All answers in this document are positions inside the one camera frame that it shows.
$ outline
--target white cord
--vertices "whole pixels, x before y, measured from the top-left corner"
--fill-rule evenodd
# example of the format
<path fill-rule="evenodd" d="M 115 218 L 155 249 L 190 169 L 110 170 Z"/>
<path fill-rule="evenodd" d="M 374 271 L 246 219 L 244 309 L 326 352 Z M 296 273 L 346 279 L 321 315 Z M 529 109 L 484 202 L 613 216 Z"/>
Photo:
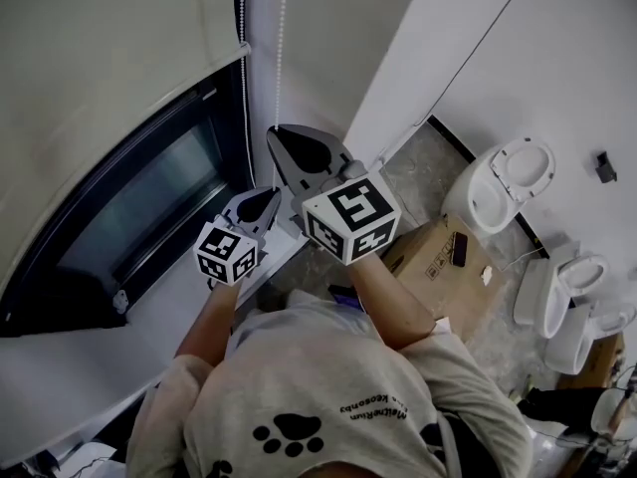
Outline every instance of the white cord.
<path fill-rule="evenodd" d="M 532 255 L 533 253 L 537 253 L 538 251 L 541 251 L 541 250 L 543 250 L 543 249 L 544 249 L 544 247 L 543 247 L 543 246 L 541 246 L 541 247 L 539 247 L 539 248 L 537 248 L 537 249 L 535 249 L 535 250 L 532 250 L 532 251 L 529 251 L 529 252 L 526 252 L 526 253 L 522 254 L 522 255 L 521 255 L 520 257 L 518 257 L 516 260 L 514 260 L 513 262 L 511 262 L 511 263 L 507 264 L 507 265 L 506 265 L 503 269 L 501 269 L 501 270 L 500 270 L 500 272 L 501 272 L 501 273 L 504 273 L 505 271 L 507 271 L 507 269 L 509 269 L 511 266 L 513 266 L 513 265 L 514 265 L 516 262 L 518 262 L 520 259 L 522 259 L 522 258 L 526 257 L 527 255 Z"/>
<path fill-rule="evenodd" d="M 246 40 L 246 0 L 239 0 L 239 42 L 243 45 Z M 248 136 L 248 95 L 246 91 L 246 58 L 241 58 L 241 95 L 243 98 L 243 133 L 246 138 L 246 153 L 248 154 L 248 168 L 250 169 L 250 178 L 252 179 L 252 187 L 257 187 L 255 182 L 255 174 L 252 169 L 252 158 L 250 154 L 250 138 Z"/>
<path fill-rule="evenodd" d="M 279 130 L 279 112 L 281 109 L 281 70 L 283 63 L 283 33 L 286 28 L 286 5 L 288 0 L 281 0 L 279 11 L 279 36 L 277 38 L 277 95 L 275 98 L 275 130 Z M 272 165 L 272 189 L 275 189 L 277 180 L 277 166 Z"/>

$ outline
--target paw print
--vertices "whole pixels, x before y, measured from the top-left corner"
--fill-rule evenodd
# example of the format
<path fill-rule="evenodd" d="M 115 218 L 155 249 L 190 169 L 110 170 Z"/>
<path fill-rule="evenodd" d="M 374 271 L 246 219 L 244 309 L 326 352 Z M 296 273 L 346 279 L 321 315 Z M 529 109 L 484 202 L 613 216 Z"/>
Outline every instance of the paw print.
<path fill-rule="evenodd" d="M 208 478 L 230 478 L 226 476 L 232 474 L 232 465 L 227 460 L 217 460 L 212 464 L 212 471 L 208 475 Z"/>
<path fill-rule="evenodd" d="M 323 448 L 323 442 L 320 437 L 313 437 L 320 430 L 320 419 L 316 416 L 305 417 L 299 414 L 279 414 L 275 416 L 275 425 L 281 431 L 283 438 L 288 442 L 286 446 L 286 455 L 289 457 L 298 457 L 304 450 L 304 445 L 300 441 L 310 439 L 306 446 L 311 453 L 318 453 Z M 276 453 L 282 446 L 282 442 L 272 437 L 271 431 L 267 426 L 258 426 L 252 435 L 258 441 L 266 441 L 263 445 L 263 451 L 266 453 Z"/>

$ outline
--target person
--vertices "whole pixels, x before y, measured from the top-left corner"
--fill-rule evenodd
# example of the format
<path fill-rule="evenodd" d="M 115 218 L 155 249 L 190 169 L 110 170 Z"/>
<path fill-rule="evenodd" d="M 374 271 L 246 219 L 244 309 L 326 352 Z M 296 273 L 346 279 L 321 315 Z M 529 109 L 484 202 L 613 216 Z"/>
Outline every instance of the person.
<path fill-rule="evenodd" d="M 292 291 L 230 336 L 217 285 L 128 445 L 131 477 L 526 477 L 530 433 L 461 341 L 375 253 L 347 266 L 366 313 Z"/>
<path fill-rule="evenodd" d="M 637 397 L 633 394 L 636 378 L 628 386 L 583 387 L 542 391 L 527 387 L 518 403 L 520 412 L 537 421 L 555 421 L 566 425 L 566 433 L 595 435 L 627 441 L 637 437 Z"/>

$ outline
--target small black device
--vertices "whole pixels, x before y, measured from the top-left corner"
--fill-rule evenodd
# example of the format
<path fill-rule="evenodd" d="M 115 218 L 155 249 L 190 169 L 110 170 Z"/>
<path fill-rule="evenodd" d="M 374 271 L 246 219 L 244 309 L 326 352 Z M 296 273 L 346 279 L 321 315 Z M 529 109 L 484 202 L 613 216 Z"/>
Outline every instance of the small black device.
<path fill-rule="evenodd" d="M 454 243 L 451 250 L 451 263 L 454 266 L 465 267 L 467 261 L 467 241 L 465 234 L 454 232 Z"/>

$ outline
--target black wall trim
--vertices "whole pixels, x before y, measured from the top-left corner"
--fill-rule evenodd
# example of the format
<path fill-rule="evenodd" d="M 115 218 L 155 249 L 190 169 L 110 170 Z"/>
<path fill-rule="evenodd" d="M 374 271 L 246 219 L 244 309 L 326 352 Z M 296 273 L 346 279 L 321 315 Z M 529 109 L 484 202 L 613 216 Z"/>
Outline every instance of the black wall trim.
<path fill-rule="evenodd" d="M 427 123 L 429 123 L 429 125 L 431 125 L 434 129 L 436 129 L 443 138 L 445 138 L 456 150 L 458 150 L 458 152 L 460 152 L 460 155 L 462 155 L 467 160 L 467 162 L 472 163 L 476 159 L 473 153 L 468 150 L 461 141 L 458 140 L 458 137 L 450 132 L 449 129 L 434 116 L 430 116 L 427 119 Z M 533 232 L 529 223 L 520 213 L 516 215 L 516 221 L 525 232 L 525 234 L 527 234 L 527 237 L 529 237 L 529 240 L 535 246 L 535 249 L 538 250 L 539 248 L 543 248 L 544 245 L 537 237 L 537 234 Z M 537 253 L 542 258 L 548 258 L 548 252 L 545 249 L 541 249 Z"/>

